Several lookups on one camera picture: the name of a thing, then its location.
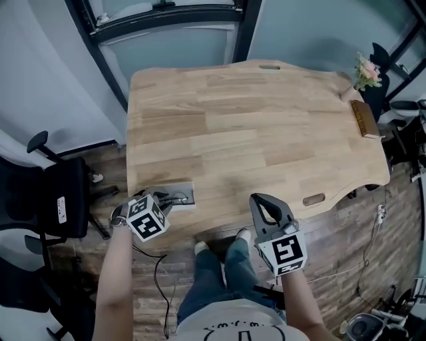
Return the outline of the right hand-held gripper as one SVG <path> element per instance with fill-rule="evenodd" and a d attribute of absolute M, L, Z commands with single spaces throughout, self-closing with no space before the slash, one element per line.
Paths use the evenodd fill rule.
<path fill-rule="evenodd" d="M 251 194 L 249 205 L 257 233 L 254 245 L 260 257 L 274 276 L 301 270 L 307 261 L 307 250 L 299 222 L 284 201 L 268 194 L 259 194 L 259 197 Z M 275 224 L 265 223 L 261 206 Z"/>

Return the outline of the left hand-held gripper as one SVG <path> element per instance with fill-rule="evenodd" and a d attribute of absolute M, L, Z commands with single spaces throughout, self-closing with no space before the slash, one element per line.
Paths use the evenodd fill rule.
<path fill-rule="evenodd" d="M 132 231 L 146 242 L 167 231 L 170 223 L 167 219 L 173 207 L 173 201 L 165 188 L 146 188 L 138 200 L 128 204 L 126 222 Z"/>

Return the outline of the person's left hand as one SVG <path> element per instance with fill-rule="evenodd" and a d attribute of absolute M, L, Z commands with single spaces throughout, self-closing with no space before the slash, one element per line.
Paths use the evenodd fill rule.
<path fill-rule="evenodd" d="M 128 227 L 128 224 L 126 222 L 127 213 L 128 213 L 128 204 L 132 200 L 138 200 L 140 197 L 144 195 L 145 192 L 146 192 L 145 190 L 141 190 L 137 192 L 135 195 L 126 198 L 122 203 L 120 203 L 114 208 L 109 219 L 109 225 L 111 228 L 123 227 L 123 226 Z"/>

